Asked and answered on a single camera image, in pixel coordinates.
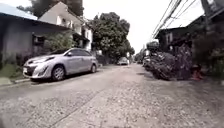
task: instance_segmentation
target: sky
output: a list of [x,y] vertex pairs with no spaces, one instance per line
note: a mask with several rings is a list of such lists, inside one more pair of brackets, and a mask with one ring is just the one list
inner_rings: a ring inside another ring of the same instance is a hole
[[[194,0],[182,0],[182,3],[174,12],[173,16],[176,16],[182,5],[184,6],[182,10],[180,10],[180,13],[183,12],[192,1]],[[122,19],[127,20],[131,24],[128,40],[131,46],[135,48],[135,51],[139,52],[143,48],[143,45],[150,41],[153,30],[160,21],[169,2],[170,0],[83,0],[84,16],[88,19],[93,19],[96,15],[101,13],[117,13]],[[0,3],[6,3],[11,6],[30,5],[29,0],[0,0]],[[196,0],[196,2],[179,16],[178,19],[175,19],[174,22],[170,24],[172,19],[168,20],[163,28],[184,27],[202,14],[203,10],[200,0]]]

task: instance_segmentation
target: car windshield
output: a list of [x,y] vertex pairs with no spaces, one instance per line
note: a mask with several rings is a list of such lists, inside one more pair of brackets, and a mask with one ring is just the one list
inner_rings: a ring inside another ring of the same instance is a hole
[[55,55],[55,54],[63,54],[65,53],[66,51],[68,51],[69,49],[59,49],[59,50],[56,50],[54,52],[51,52],[50,55]]
[[127,58],[126,57],[122,57],[122,58],[120,58],[120,60],[119,61],[126,61],[127,60]]

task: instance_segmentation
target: car door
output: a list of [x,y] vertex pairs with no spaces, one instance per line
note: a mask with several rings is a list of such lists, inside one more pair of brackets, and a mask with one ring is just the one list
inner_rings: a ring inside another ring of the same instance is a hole
[[82,57],[82,71],[89,71],[92,66],[92,55],[85,50],[80,50],[79,53]]
[[74,49],[71,50],[70,55],[68,56],[68,67],[69,73],[78,73],[82,70],[82,57],[79,54],[79,51]]

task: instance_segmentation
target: road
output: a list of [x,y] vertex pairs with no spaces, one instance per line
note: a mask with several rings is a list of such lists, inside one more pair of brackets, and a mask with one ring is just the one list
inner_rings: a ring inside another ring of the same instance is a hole
[[0,88],[0,128],[222,128],[223,97],[224,87],[211,82],[167,82],[137,64],[112,66]]

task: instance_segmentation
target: street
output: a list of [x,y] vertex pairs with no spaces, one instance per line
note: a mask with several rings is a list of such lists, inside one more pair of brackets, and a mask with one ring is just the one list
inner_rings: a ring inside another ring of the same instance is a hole
[[132,64],[0,88],[0,116],[3,128],[222,128],[223,97],[222,85],[156,80]]

